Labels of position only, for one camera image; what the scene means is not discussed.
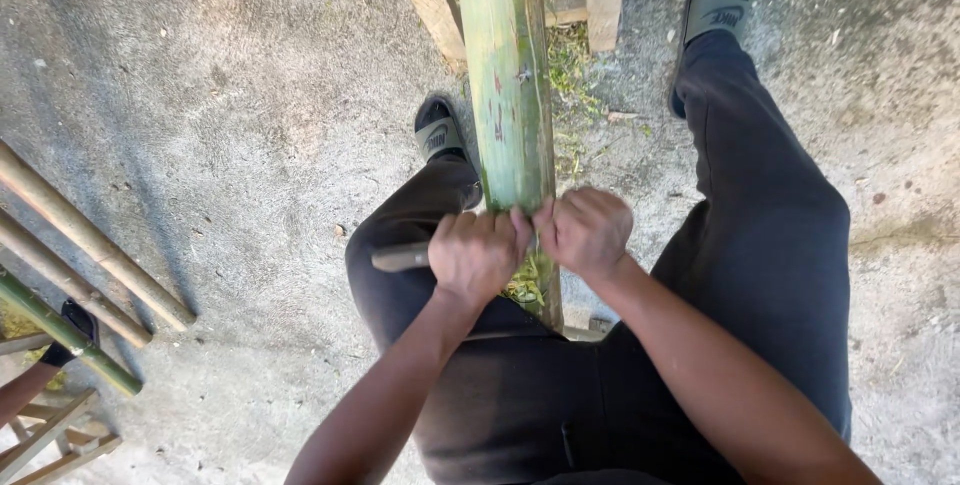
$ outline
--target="hand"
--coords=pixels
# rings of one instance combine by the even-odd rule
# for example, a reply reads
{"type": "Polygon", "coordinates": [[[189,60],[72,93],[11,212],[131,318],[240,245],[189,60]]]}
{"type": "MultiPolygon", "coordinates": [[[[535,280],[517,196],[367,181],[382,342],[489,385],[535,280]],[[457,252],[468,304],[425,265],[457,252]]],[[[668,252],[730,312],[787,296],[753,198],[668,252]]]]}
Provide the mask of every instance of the hand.
{"type": "Polygon", "coordinates": [[[496,217],[443,217],[427,248],[437,291],[451,293],[479,315],[510,282],[532,235],[533,227],[518,207],[496,217]]]}
{"type": "Polygon", "coordinates": [[[588,284],[613,272],[634,228],[622,199],[592,188],[547,197],[533,220],[543,250],[588,284]]]}

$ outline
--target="black pants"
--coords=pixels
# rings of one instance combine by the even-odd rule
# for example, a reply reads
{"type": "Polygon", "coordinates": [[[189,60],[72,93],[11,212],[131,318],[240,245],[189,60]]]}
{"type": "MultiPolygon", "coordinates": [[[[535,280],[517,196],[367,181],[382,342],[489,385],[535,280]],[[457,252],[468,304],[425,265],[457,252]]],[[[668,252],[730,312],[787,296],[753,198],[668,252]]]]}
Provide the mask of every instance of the black pants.
{"type": "MultiPolygon", "coordinates": [[[[850,213],[725,32],[686,51],[678,94],[693,132],[697,204],[653,276],[747,344],[845,438],[850,213]]],[[[476,181],[428,164],[364,221],[346,250],[361,316],[380,351],[433,291],[428,269],[380,272],[372,251],[427,240],[476,181]]],[[[454,353],[414,430],[431,478],[524,483],[604,467],[671,483],[739,482],[667,391],[622,322],[574,343],[498,297],[454,353]]]]}

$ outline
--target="bamboo pole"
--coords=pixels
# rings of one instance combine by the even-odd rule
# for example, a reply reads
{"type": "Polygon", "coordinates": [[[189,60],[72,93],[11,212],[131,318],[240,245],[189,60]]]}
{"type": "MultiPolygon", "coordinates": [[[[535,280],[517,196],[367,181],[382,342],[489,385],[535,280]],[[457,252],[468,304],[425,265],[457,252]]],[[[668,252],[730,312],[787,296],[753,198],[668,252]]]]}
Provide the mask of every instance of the bamboo pole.
{"type": "Polygon", "coordinates": [[[130,396],[140,393],[143,384],[106,355],[87,335],[65,320],[50,305],[0,266],[0,299],[15,307],[37,327],[46,331],[73,355],[93,368],[118,390],[130,396]]]}
{"type": "Polygon", "coordinates": [[[0,181],[174,328],[185,331],[197,319],[3,141],[0,181]]]}
{"type": "Polygon", "coordinates": [[[0,209],[0,245],[6,246],[29,266],[56,284],[77,304],[97,317],[110,329],[119,333],[136,347],[143,347],[153,335],[127,315],[113,301],[107,299],[54,254],[41,240],[20,225],[9,213],[0,209]]]}
{"type": "MultiPolygon", "coordinates": [[[[544,0],[460,0],[460,8],[486,208],[518,204],[531,214],[556,193],[544,0]]],[[[559,331],[559,268],[541,267],[538,315],[559,331]]]]}

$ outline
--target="concrete ground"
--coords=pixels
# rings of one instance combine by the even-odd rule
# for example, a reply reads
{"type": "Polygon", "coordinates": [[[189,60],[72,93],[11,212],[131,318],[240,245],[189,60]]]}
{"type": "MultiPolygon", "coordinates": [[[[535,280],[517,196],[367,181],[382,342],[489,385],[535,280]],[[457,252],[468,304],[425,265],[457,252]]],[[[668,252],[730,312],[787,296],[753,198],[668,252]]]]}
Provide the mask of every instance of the concrete ground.
{"type": "MultiPolygon", "coordinates": [[[[624,0],[595,65],[591,92],[640,117],[570,125],[576,182],[634,206],[646,267],[699,197],[664,104],[682,1],[624,0]]],[[[887,483],[960,483],[960,0],[755,3],[746,47],[852,213],[853,447],[887,483]]],[[[68,367],[124,443],[62,481],[280,483],[376,357],[347,238],[421,166],[419,103],[444,91],[468,116],[469,89],[408,0],[0,0],[0,29],[0,135],[199,315],[184,333],[150,323],[140,350],[104,343],[145,379],[136,398],[68,367]]],[[[15,196],[0,203],[144,312],[15,196]]],[[[575,325],[611,317],[575,277],[563,298],[575,325]]],[[[0,364],[4,380],[20,367],[0,364]]],[[[412,448],[388,482],[427,482],[412,448]]]]}

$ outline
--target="forearm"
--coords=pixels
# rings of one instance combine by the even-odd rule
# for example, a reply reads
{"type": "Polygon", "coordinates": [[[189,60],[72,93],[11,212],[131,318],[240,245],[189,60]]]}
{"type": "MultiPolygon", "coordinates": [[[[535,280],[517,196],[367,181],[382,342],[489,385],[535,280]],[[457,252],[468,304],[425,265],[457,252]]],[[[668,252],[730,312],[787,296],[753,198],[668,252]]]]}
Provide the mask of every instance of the forearm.
{"type": "Polygon", "coordinates": [[[286,485],[377,483],[409,438],[450,355],[474,325],[435,293],[410,327],[323,420],[286,485]]]}
{"type": "Polygon", "coordinates": [[[588,283],[639,338],[701,434],[748,481],[876,481],[802,393],[632,258],[588,283]]]}
{"type": "Polygon", "coordinates": [[[40,394],[58,371],[60,369],[53,365],[34,363],[18,377],[0,387],[0,426],[16,417],[17,412],[40,394]]]}

